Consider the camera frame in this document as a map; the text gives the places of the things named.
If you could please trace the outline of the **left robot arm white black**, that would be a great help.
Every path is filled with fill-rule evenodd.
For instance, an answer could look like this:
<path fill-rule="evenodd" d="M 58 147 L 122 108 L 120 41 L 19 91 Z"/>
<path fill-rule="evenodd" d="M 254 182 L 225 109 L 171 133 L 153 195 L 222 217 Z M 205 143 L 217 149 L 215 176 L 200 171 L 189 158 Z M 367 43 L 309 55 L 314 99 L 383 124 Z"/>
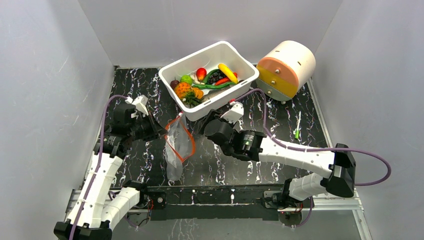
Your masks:
<path fill-rule="evenodd" d="M 144 103 L 119 104 L 112 122 L 103 124 L 80 195 L 53 233 L 59 240 L 110 240 L 113 229 L 132 207 L 149 203 L 147 185 L 128 181 L 107 203 L 110 187 L 133 142 L 150 142 L 167 134 Z"/>

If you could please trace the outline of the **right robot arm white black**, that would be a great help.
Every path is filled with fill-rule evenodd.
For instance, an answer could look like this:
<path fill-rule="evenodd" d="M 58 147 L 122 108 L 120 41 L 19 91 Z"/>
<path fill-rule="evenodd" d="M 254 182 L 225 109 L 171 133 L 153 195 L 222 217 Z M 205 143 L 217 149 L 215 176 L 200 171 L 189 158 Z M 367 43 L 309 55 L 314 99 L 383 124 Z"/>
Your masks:
<path fill-rule="evenodd" d="M 295 207 L 307 198 L 329 193 L 352 198 L 355 188 L 356 161 L 347 146 L 338 150 L 306 147 L 271 138 L 253 130 L 236 130 L 240 116 L 232 110 L 219 114 L 212 110 L 203 121 L 200 133 L 221 148 L 224 155 L 241 161 L 271 162 L 310 171 L 301 178 L 289 178 L 283 190 L 268 197 L 269 202 Z"/>

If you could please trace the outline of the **white plastic bin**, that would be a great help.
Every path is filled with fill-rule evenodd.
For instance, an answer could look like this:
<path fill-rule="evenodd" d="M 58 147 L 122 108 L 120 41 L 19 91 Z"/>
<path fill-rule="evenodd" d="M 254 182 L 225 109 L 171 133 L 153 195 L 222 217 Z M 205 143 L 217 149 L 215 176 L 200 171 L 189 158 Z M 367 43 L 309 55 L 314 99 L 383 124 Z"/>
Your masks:
<path fill-rule="evenodd" d="M 227 41 L 219 41 L 171 64 L 158 75 L 189 121 L 205 117 L 246 93 L 259 71 Z"/>

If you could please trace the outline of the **clear zip bag orange zipper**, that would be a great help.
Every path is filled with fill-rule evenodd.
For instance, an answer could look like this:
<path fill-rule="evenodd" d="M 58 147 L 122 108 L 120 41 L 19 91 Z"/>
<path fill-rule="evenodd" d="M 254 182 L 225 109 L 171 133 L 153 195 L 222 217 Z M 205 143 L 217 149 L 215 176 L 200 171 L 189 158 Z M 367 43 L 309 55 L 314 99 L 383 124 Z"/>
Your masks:
<path fill-rule="evenodd" d="M 188 130 L 187 118 L 180 112 L 170 121 L 164 136 L 164 158 L 167 163 L 166 175 L 170 181 L 178 181 L 183 174 L 183 163 L 196 151 L 195 140 Z"/>

